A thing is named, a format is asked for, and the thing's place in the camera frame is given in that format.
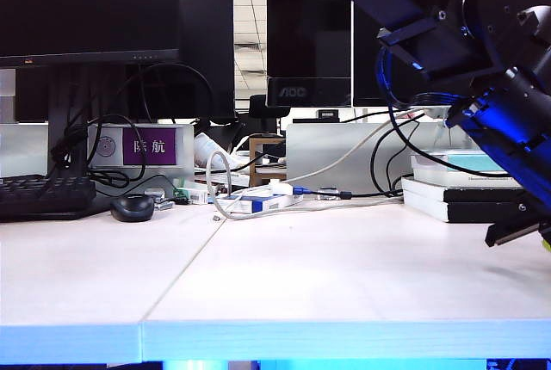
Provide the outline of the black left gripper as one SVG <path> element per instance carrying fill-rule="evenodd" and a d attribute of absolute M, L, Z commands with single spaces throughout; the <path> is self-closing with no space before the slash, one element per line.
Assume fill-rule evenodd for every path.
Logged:
<path fill-rule="evenodd" d="M 545 248 L 550 247 L 550 216 L 535 211 L 526 211 L 490 225 L 485 242 L 489 247 L 506 244 L 512 240 L 538 231 Z"/>

